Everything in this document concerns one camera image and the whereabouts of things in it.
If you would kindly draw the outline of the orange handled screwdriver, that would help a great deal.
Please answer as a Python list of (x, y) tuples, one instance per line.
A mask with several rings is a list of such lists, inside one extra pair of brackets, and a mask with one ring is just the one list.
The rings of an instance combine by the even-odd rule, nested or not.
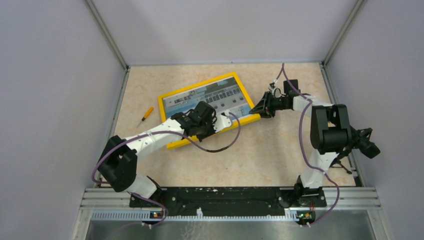
[(137, 124), (137, 127), (139, 127), (150, 116), (153, 110), (154, 110), (154, 107), (152, 106), (146, 111), (146, 113), (141, 118), (140, 122)]

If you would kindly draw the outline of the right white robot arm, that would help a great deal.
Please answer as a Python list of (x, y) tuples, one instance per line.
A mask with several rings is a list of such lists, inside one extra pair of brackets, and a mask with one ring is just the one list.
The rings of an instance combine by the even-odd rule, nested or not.
[(282, 197), (285, 207), (324, 206), (323, 180), (328, 177), (328, 170), (333, 162), (343, 158), (353, 144), (353, 133), (349, 121), (347, 107), (343, 104), (322, 102), (308, 93), (302, 93), (298, 80), (283, 82), (283, 93), (272, 82), (250, 114), (258, 114), (261, 118), (273, 118), (276, 111), (293, 110), (301, 113), (299, 132), (303, 131), (305, 117), (310, 118), (310, 143), (313, 151), (306, 156), (303, 136), (299, 135), (299, 143), (306, 168), (298, 176), (293, 190)]

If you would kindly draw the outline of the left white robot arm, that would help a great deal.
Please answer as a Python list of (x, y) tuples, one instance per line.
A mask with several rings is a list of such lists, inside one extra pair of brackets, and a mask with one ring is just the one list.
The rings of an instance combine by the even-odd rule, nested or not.
[(231, 121), (200, 101), (195, 108), (177, 112), (150, 130), (127, 138), (111, 137), (96, 169), (115, 192), (135, 193), (147, 206), (154, 207), (160, 202), (161, 194), (152, 179), (137, 174), (138, 160), (185, 137), (207, 138), (223, 129), (221, 123)]

